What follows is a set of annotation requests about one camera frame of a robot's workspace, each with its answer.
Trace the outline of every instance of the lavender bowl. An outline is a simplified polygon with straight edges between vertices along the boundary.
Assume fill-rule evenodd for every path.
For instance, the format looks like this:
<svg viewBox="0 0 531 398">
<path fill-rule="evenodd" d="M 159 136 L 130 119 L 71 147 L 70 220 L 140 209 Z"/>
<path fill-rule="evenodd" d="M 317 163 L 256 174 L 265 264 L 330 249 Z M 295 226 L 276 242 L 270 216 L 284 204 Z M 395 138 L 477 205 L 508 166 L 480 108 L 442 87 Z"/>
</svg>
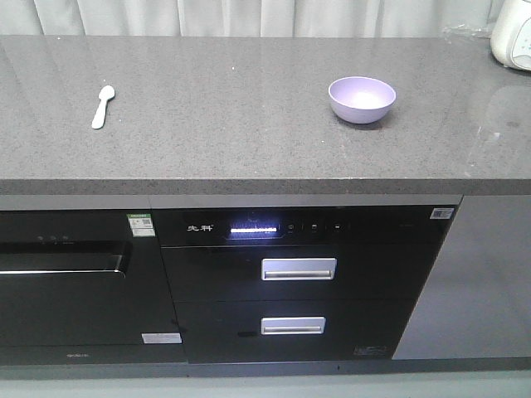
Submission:
<svg viewBox="0 0 531 398">
<path fill-rule="evenodd" d="M 329 87 L 330 105 L 341 119 L 350 123 L 376 122 L 387 114 L 397 93 L 390 85 L 370 77 L 351 76 Z"/>
</svg>

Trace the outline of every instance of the white spoon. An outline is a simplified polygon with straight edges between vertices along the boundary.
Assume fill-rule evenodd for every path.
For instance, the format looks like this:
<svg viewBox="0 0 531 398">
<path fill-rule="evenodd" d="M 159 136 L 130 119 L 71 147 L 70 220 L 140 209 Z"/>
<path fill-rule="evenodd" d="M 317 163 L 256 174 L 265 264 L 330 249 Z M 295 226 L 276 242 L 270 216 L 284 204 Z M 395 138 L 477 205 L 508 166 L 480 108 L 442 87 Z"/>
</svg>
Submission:
<svg viewBox="0 0 531 398">
<path fill-rule="evenodd" d="M 111 85 L 106 85 L 103 89 L 101 89 L 98 98 L 100 99 L 100 105 L 96 110 L 94 119 L 92 119 L 93 129 L 101 129 L 103 127 L 103 124 L 105 123 L 105 111 L 107 110 L 107 101 L 112 100 L 114 98 L 113 87 Z"/>
</svg>

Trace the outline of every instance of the countertop edge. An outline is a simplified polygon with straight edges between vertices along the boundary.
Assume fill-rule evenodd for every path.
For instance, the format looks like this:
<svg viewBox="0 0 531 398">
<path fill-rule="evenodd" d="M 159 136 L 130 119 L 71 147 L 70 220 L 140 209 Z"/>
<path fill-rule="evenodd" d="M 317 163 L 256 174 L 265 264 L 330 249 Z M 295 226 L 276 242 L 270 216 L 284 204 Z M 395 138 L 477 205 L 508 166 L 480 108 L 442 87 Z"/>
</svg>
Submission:
<svg viewBox="0 0 531 398">
<path fill-rule="evenodd" d="M 529 179 L 2 179 L 0 195 L 422 194 L 531 195 Z"/>
</svg>

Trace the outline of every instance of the dishwasher handle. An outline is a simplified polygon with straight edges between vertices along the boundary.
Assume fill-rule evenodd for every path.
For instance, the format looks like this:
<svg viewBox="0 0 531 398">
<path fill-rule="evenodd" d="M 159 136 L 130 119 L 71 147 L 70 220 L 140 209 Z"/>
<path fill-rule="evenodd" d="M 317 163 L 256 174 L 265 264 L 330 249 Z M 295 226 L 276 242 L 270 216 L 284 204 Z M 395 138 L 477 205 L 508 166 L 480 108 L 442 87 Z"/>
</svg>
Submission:
<svg viewBox="0 0 531 398">
<path fill-rule="evenodd" d="M 120 274 L 130 257 L 127 242 L 84 241 L 60 244 L 0 244 L 0 276 Z"/>
<path fill-rule="evenodd" d="M 263 259 L 262 280 L 332 280 L 335 258 Z"/>
</svg>

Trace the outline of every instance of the white appliance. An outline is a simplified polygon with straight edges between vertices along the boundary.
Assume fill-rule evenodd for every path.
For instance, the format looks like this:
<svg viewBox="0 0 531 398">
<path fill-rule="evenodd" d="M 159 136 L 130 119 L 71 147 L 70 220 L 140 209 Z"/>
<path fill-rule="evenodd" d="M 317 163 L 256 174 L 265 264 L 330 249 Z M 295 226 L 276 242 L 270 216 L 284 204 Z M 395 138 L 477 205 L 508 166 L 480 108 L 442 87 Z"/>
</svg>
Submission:
<svg viewBox="0 0 531 398">
<path fill-rule="evenodd" d="M 531 70 L 531 0 L 505 0 L 490 46 L 504 66 Z"/>
</svg>

